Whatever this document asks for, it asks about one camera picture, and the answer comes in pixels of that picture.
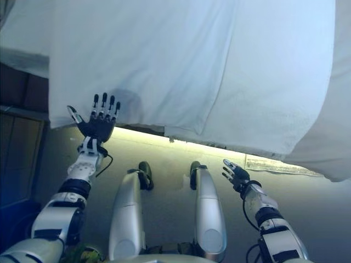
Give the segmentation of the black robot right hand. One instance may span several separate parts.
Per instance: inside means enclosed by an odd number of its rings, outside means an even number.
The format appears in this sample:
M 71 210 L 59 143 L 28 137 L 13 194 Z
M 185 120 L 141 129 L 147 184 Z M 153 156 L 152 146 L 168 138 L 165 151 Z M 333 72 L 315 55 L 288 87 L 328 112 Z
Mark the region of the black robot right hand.
M 250 181 L 250 175 L 238 164 L 228 159 L 223 159 L 222 175 L 233 185 L 236 192 L 241 193 Z

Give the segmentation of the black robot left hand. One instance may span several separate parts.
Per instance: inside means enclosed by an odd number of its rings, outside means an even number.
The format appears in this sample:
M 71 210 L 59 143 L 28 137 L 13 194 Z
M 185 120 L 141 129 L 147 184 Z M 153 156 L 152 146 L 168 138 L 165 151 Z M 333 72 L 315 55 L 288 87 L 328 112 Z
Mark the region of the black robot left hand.
M 107 142 L 118 119 L 121 103 L 114 95 L 94 95 L 89 121 L 86 122 L 77 110 L 67 106 L 71 118 L 76 123 L 79 131 L 84 137 L 97 139 L 99 142 Z

